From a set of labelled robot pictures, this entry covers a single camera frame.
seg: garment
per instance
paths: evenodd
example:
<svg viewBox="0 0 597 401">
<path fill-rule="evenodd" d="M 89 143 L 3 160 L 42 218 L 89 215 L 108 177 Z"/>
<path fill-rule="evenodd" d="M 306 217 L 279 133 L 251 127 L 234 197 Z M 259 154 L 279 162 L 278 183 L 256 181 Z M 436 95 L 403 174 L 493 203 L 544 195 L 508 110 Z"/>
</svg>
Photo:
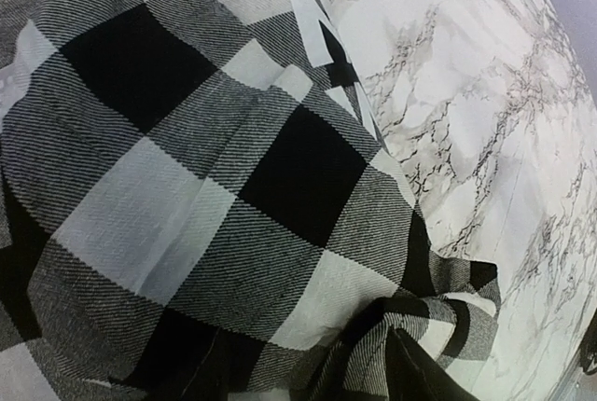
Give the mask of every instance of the garment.
<svg viewBox="0 0 597 401">
<path fill-rule="evenodd" d="M 470 384 L 496 268 L 431 250 L 320 0 L 27 11 L 0 71 L 0 397 L 395 401 L 426 356 Z"/>
</svg>

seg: flannel shirt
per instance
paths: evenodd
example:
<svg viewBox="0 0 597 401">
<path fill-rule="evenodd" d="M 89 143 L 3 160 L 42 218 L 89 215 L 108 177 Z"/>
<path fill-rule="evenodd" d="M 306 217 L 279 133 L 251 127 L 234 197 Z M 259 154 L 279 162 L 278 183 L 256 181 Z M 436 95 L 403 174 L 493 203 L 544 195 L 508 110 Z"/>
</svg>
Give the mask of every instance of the flannel shirt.
<svg viewBox="0 0 597 401">
<path fill-rule="evenodd" d="M 0 398 L 470 388 L 500 306 L 447 259 L 320 0 L 0 0 Z"/>
</svg>

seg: marble surface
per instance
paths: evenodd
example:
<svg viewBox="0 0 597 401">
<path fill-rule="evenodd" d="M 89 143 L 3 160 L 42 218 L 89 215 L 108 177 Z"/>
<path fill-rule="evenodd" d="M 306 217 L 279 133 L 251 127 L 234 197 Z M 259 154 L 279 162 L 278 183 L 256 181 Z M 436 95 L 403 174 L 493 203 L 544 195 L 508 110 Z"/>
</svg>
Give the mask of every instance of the marble surface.
<svg viewBox="0 0 597 401">
<path fill-rule="evenodd" d="M 324 0 L 434 246 L 499 266 L 481 400 L 545 400 L 597 308 L 597 110 L 549 0 Z"/>
</svg>

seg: plaid shirt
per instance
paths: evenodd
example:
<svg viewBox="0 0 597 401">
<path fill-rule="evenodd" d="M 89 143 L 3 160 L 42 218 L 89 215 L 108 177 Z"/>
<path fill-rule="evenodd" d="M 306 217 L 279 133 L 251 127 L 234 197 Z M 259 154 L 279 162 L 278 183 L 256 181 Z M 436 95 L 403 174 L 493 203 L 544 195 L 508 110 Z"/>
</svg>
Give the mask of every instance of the plaid shirt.
<svg viewBox="0 0 597 401">
<path fill-rule="evenodd" d="M 0 0 L 0 398 L 470 388 L 494 265 L 445 259 L 320 0 Z"/>
</svg>

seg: marble countertop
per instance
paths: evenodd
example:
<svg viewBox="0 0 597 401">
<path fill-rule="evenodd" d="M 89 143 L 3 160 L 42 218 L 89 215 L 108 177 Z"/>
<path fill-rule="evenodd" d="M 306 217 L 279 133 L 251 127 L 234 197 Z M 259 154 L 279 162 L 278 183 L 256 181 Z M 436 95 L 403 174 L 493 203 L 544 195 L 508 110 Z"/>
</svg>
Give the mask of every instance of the marble countertop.
<svg viewBox="0 0 597 401">
<path fill-rule="evenodd" d="M 545 400 L 597 308 L 597 109 L 549 0 L 324 0 L 444 256 L 497 263 L 473 394 Z"/>
</svg>

